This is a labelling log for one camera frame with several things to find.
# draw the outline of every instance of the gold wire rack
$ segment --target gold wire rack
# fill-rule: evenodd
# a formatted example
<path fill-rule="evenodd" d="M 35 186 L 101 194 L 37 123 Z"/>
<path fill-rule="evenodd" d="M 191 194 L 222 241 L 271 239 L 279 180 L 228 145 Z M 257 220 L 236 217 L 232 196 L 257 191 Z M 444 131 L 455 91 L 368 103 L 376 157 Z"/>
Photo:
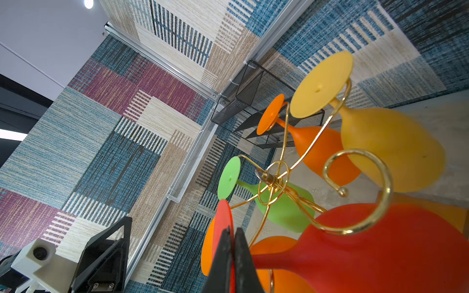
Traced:
<path fill-rule="evenodd" d="M 249 242 L 249 247 L 252 247 L 252 245 L 256 242 L 257 238 L 259 237 L 259 234 L 261 233 L 262 229 L 264 228 L 265 221 L 267 220 L 267 216 L 269 215 L 270 211 L 270 206 L 274 204 L 281 196 L 288 196 L 300 209 L 300 211 L 307 217 L 307 219 L 310 221 L 310 223 L 315 226 L 317 229 L 320 229 L 322 231 L 325 231 L 326 233 L 331 233 L 331 234 L 336 234 L 336 235 L 350 235 L 350 234 L 355 234 L 362 232 L 366 229 L 369 229 L 373 225 L 375 225 L 385 214 L 387 209 L 389 208 L 389 205 L 391 203 L 392 199 L 392 194 L 393 194 L 393 180 L 391 176 L 391 172 L 385 165 L 385 163 L 378 158 L 376 155 L 370 153 L 369 151 L 366 150 L 360 150 L 360 149 L 353 149 L 353 150 L 341 150 L 334 155 L 332 155 L 325 163 L 324 168 L 323 168 L 323 177 L 324 180 L 334 189 L 336 190 L 340 196 L 342 197 L 347 197 L 348 196 L 348 190 L 345 187 L 341 187 L 338 184 L 336 184 L 328 175 L 330 167 L 332 163 L 338 159 L 341 156 L 346 156 L 350 154 L 355 154 L 355 155 L 361 155 L 365 156 L 368 159 L 370 159 L 379 169 L 382 175 L 383 179 L 383 190 L 382 190 L 382 197 L 377 204 L 374 212 L 369 215 L 366 219 L 361 221 L 360 223 L 357 223 L 352 226 L 348 227 L 328 227 L 325 226 L 319 222 L 317 222 L 314 217 L 308 213 L 308 211 L 305 209 L 304 206 L 311 208 L 314 211 L 317 211 L 319 213 L 325 213 L 327 210 L 316 203 L 301 197 L 298 195 L 297 191 L 289 186 L 287 186 L 289 180 L 290 180 L 290 174 L 291 171 L 294 170 L 306 157 L 306 155 L 311 151 L 311 149 L 314 147 L 316 142 L 318 141 L 319 137 L 321 134 L 324 132 L 325 128 L 329 125 L 331 120 L 336 116 L 336 114 L 339 112 L 339 110 L 342 108 L 342 106 L 345 104 L 347 98 L 350 95 L 350 91 L 352 89 L 352 82 L 350 79 L 347 79 L 346 82 L 346 89 L 344 92 L 344 95 L 342 99 L 339 101 L 337 106 L 334 108 L 332 113 L 329 115 L 327 120 L 325 121 L 324 125 L 321 127 L 320 131 L 314 138 L 314 140 L 311 142 L 310 146 L 308 149 L 305 151 L 303 155 L 300 156 L 300 158 L 291 166 L 288 166 L 288 164 L 284 161 L 285 157 L 285 149 L 287 147 L 287 134 L 288 134 L 288 118 L 290 116 L 289 110 L 290 110 L 290 103 L 289 102 L 284 102 L 282 107 L 286 106 L 286 116 L 285 116 L 285 130 L 284 130 L 284 136 L 283 136 L 283 145 L 281 149 L 281 154 L 280 154 L 280 159 L 271 163 L 265 170 L 262 169 L 258 164 L 256 164 L 254 161 L 249 159 L 245 155 L 238 155 L 239 158 L 243 158 L 247 160 L 249 163 L 253 164 L 256 167 L 255 174 L 259 178 L 259 184 L 257 186 L 257 194 L 254 195 L 253 197 L 249 198 L 248 200 L 238 203 L 236 205 L 231 206 L 231 209 L 235 209 L 237 207 L 240 207 L 244 204 L 250 203 L 251 201 L 258 199 L 259 203 L 261 205 L 266 206 L 265 213 L 262 217 L 262 221 L 259 225 L 259 228 L 257 229 L 256 233 L 254 234 L 253 238 Z M 282 167 L 284 167 L 286 170 L 284 172 L 281 172 Z M 261 199 L 261 194 L 264 192 L 269 192 L 269 199 L 267 202 L 263 202 Z M 275 198 L 272 199 L 272 196 L 274 193 L 279 193 L 279 195 Z M 274 276 L 273 276 L 273 270 L 269 270 L 270 274 L 270 292 L 273 293 L 274 291 Z"/>

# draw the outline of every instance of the patterned rug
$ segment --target patterned rug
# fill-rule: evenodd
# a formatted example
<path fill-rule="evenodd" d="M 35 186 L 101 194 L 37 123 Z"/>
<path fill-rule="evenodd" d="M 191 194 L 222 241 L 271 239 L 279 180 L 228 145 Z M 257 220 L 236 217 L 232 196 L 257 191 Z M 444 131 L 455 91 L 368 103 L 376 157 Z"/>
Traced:
<path fill-rule="evenodd" d="M 77 262 L 90 237 L 123 216 L 133 218 L 132 256 L 213 105 L 107 37 L 0 169 L 0 258 L 42 238 Z M 241 153 L 262 166 L 273 156 L 238 146 L 232 136 L 216 132 L 182 201 L 169 205 L 127 292 L 200 289 L 200 250 L 223 166 Z M 252 170 L 245 174 L 253 176 Z M 238 190 L 231 200 L 245 193 Z M 240 209 L 238 226 L 247 228 L 253 207 Z"/>
<path fill-rule="evenodd" d="M 111 21 L 222 90 L 287 0 L 101 0 Z M 296 88 L 322 60 L 354 56 L 348 105 L 396 107 L 469 88 L 464 0 L 316 0 L 262 60 Z"/>

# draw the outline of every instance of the colorful plastic wine glass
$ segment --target colorful plastic wine glass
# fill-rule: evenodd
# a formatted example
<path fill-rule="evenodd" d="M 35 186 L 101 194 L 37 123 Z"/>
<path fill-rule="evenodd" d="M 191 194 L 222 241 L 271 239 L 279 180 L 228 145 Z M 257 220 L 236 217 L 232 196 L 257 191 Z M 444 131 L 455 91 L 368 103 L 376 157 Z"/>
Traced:
<path fill-rule="evenodd" d="M 238 180 L 241 169 L 241 164 L 239 162 L 240 159 L 238 157 L 233 157 L 228 161 L 225 168 L 223 169 L 223 172 L 220 176 L 220 181 L 218 183 L 218 198 L 228 198 L 228 196 L 235 188 L 235 186 L 232 184 L 233 182 L 249 190 L 253 196 L 257 194 L 257 185 L 248 184 Z M 288 186 L 295 189 L 301 197 L 314 202 L 313 196 L 308 190 L 291 183 L 288 183 Z M 277 198 L 279 194 L 280 192 L 273 194 L 272 199 Z M 261 194 L 261 199 L 264 203 L 269 200 L 268 191 Z M 258 199 L 256 199 L 256 204 L 260 211 L 265 213 L 267 206 L 261 204 Z M 314 216 L 314 210 L 307 208 L 306 206 L 305 208 L 312 216 Z M 278 200 L 270 206 L 270 211 L 267 218 L 272 222 L 295 233 L 303 232 L 304 229 L 306 229 L 306 227 L 310 224 L 308 218 L 298 209 L 298 206 L 287 195 L 280 196 Z"/>
<path fill-rule="evenodd" d="M 238 157 L 232 157 L 221 172 L 218 184 L 218 199 L 227 199 L 236 186 L 239 173 L 241 172 L 241 160 Z"/>
<path fill-rule="evenodd" d="M 349 204 L 317 218 L 348 226 L 367 217 L 374 204 Z M 333 235 L 309 226 L 281 253 L 253 255 L 258 269 L 284 269 L 318 292 L 468 292 L 469 243 L 439 216 L 393 204 L 364 233 Z"/>
<path fill-rule="evenodd" d="M 368 150 L 388 166 L 394 190 L 421 190 L 445 170 L 445 149 L 418 122 L 396 110 L 342 107 L 342 143 L 346 149 Z M 382 186 L 381 174 L 366 158 L 350 155 L 350 160 L 370 179 Z"/>
<path fill-rule="evenodd" d="M 230 229 L 231 239 L 234 240 L 233 215 L 229 203 L 222 199 L 218 202 L 217 213 L 214 218 L 213 240 L 212 240 L 212 260 L 215 258 L 221 233 L 226 228 Z M 231 265 L 230 292 L 235 293 L 235 263 Z"/>
<path fill-rule="evenodd" d="M 308 117 L 327 103 L 337 107 L 339 102 L 335 96 L 347 82 L 352 67 L 353 57 L 348 52 L 334 54 L 319 63 L 295 92 L 291 102 L 292 115 Z M 342 115 L 343 147 L 367 150 L 382 159 L 391 171 L 395 191 L 421 190 L 443 173 L 445 150 L 412 118 L 384 108 L 349 109 L 343 106 L 339 113 Z M 357 155 L 349 158 L 382 186 L 381 175 L 370 160 Z"/>
<path fill-rule="evenodd" d="M 251 247 L 251 254 L 268 254 L 286 251 L 297 241 L 286 236 L 273 236 L 262 239 Z M 314 290 L 305 280 L 287 270 L 273 270 L 275 293 L 313 293 Z M 265 291 L 270 290 L 270 274 L 268 270 L 257 270 L 257 276 Z"/>
<path fill-rule="evenodd" d="M 284 100 L 285 96 L 283 94 L 278 95 L 264 111 L 257 128 L 258 135 L 261 135 L 268 129 L 272 128 L 275 123 L 278 123 L 285 128 L 285 122 L 278 118 Z M 313 142 L 321 127 L 311 126 L 296 128 L 289 125 L 287 129 L 293 137 L 296 151 L 300 156 L 302 156 Z M 340 132 L 326 128 L 316 141 L 314 147 L 303 159 L 303 162 L 308 168 L 322 178 L 324 163 L 328 158 L 330 158 L 330 156 L 343 149 L 344 148 L 342 147 L 342 142 L 340 140 Z M 347 156 L 343 156 L 337 159 L 337 161 L 335 161 L 331 166 L 329 176 L 334 180 L 334 182 L 343 186 L 355 180 L 360 173 L 360 169 L 358 169 Z"/>
<path fill-rule="evenodd" d="M 206 276 L 210 273 L 212 267 L 212 246 L 213 246 L 213 229 L 215 228 L 215 218 L 212 219 L 205 234 L 204 244 L 202 246 L 202 254 L 200 256 L 200 266 L 202 273 Z"/>

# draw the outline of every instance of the aluminum rail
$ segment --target aluminum rail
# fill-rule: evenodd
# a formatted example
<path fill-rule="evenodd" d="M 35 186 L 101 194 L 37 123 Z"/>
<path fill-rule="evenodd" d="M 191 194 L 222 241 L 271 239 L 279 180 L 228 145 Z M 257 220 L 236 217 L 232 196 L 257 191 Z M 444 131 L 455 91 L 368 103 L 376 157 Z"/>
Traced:
<path fill-rule="evenodd" d="M 260 61 L 262 57 L 265 56 L 265 54 L 273 47 L 273 45 L 280 39 L 280 37 L 300 17 L 300 15 L 308 8 L 308 6 L 313 1 L 314 0 L 290 0 L 283 8 L 277 19 L 271 24 L 266 33 L 252 48 L 244 64 L 239 66 L 236 71 L 236 74 L 234 74 L 233 78 L 230 80 L 230 83 L 224 88 L 224 90 L 219 95 L 217 95 L 217 93 L 212 89 L 208 88 L 207 86 L 200 83 L 195 78 L 178 68 L 173 63 L 166 60 L 164 57 L 156 53 L 148 46 L 142 44 L 139 40 L 129 35 L 127 32 L 113 25 L 111 22 L 108 22 L 105 25 L 105 30 L 110 35 L 120 40 L 142 56 L 148 58 L 155 64 L 162 67 L 167 72 L 171 73 L 173 76 L 184 82 L 186 85 L 191 87 L 200 95 L 217 101 L 220 95 L 227 97 L 233 90 L 236 89 L 236 87 L 238 86 L 237 84 L 239 84 L 239 82 L 241 81 L 242 69 L 245 64 L 247 64 L 247 61 L 251 59 L 254 61 Z M 140 261 L 148 243 L 150 242 L 151 237 L 153 236 L 153 233 L 155 232 L 170 202 L 171 199 L 165 196 L 161 205 L 155 211 L 155 215 L 152 221 L 150 222 L 150 225 L 145 231 L 143 238 L 140 240 L 140 243 L 138 244 L 135 253 L 132 255 L 128 263 L 125 285 L 127 285 L 127 283 L 130 281 L 130 278 L 132 277 L 132 274 L 134 273 L 138 262 Z"/>

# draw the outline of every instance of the ceiling light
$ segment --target ceiling light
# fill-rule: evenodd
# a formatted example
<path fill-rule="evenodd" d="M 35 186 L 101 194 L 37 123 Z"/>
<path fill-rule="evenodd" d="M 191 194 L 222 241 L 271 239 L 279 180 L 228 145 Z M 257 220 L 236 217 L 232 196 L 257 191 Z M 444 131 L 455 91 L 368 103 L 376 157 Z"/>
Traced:
<path fill-rule="evenodd" d="M 88 9 L 93 8 L 93 0 L 84 0 L 85 7 Z"/>
<path fill-rule="evenodd" d="M 0 129 L 0 138 L 22 141 L 26 136 L 26 133 Z"/>

